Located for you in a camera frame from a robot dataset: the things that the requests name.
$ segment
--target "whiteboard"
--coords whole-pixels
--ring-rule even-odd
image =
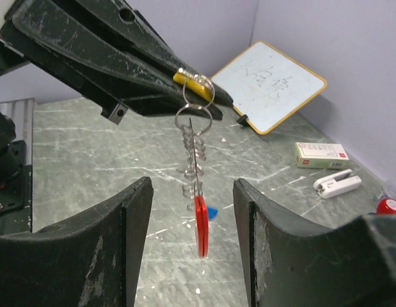
[[[321,93],[326,80],[265,42],[237,56],[212,80],[258,134],[267,134]]]

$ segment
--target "handwriting on whiteboard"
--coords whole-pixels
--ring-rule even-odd
[[[265,89],[267,95],[274,100],[279,100],[287,92],[293,79],[291,75],[283,78],[277,77],[276,74],[274,76],[273,66],[259,68],[259,65],[256,65],[253,60],[248,61],[241,68],[240,71],[243,72],[247,80],[253,82],[259,88]]]

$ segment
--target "red plastic tag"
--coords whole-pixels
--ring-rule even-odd
[[[209,243],[209,217],[208,208],[206,207],[203,196],[195,196],[195,233],[196,245],[200,258],[206,257],[208,254]]]

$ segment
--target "white label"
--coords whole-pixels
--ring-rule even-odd
[[[337,153],[330,144],[299,144],[303,156],[337,157]]]
[[[344,165],[343,162],[332,162],[330,163],[330,168],[342,168]]]
[[[389,206],[392,210],[396,211],[396,201],[395,200],[386,200],[387,206]]]

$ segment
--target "black clip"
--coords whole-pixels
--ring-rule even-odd
[[[236,121],[239,125],[242,125],[243,127],[249,127],[248,123],[248,116],[246,114],[242,115],[239,117],[239,119]]]

